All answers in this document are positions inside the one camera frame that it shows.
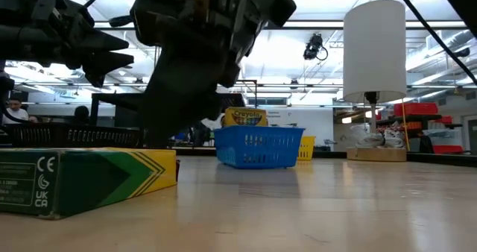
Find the lamp shade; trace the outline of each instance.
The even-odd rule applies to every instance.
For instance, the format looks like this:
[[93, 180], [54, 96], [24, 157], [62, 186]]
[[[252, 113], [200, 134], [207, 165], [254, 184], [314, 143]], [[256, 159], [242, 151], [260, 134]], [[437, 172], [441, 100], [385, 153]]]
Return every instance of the lamp shade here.
[[398, 1], [371, 1], [344, 17], [343, 98], [362, 103], [378, 92], [378, 103], [404, 98], [405, 8]]

